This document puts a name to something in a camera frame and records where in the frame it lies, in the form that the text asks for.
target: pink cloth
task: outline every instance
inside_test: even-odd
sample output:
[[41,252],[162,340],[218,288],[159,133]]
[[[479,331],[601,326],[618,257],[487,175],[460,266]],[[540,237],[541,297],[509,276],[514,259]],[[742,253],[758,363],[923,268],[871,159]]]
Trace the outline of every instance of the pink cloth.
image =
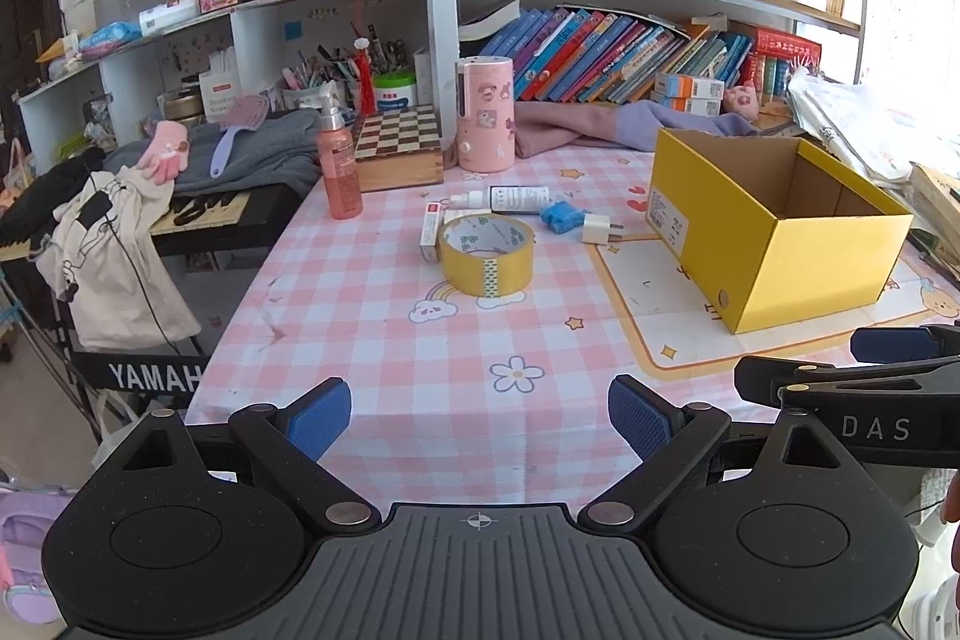
[[514,119],[520,158],[570,143],[653,152],[656,132],[661,128],[704,131],[721,137],[747,137],[757,133],[754,126],[734,113],[707,118],[647,100],[623,106],[517,101]]

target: yellow tape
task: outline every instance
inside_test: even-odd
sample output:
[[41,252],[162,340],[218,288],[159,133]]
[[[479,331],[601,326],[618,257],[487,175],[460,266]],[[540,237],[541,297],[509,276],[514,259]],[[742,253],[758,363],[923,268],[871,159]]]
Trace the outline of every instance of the yellow tape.
[[493,299],[530,285],[534,232],[503,215],[468,215],[440,229],[440,265],[455,289]]

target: backpack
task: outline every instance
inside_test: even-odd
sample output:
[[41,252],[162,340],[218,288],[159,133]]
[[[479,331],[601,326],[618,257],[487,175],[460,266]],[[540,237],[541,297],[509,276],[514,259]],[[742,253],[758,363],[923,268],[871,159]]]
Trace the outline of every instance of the backpack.
[[0,494],[0,593],[11,615],[27,624],[59,619],[40,568],[40,549],[70,499],[70,494],[55,491]]

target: white bottle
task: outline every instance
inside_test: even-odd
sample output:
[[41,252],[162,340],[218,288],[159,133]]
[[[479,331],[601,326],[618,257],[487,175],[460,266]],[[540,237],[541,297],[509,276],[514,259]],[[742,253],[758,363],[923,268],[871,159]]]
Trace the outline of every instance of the white bottle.
[[452,210],[490,210],[503,215],[537,215],[550,203],[550,189],[517,185],[494,185],[486,191],[450,196]]
[[920,595],[906,603],[899,613],[899,621],[913,640],[956,640],[960,636],[960,620],[956,606],[957,579],[947,578],[936,591]]

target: open box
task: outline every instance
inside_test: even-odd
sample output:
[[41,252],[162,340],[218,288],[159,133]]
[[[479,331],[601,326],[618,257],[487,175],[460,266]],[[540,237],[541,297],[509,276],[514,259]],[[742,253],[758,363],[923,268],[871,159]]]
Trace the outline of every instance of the open box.
[[877,301],[912,215],[805,140],[661,130],[647,220],[742,333]]

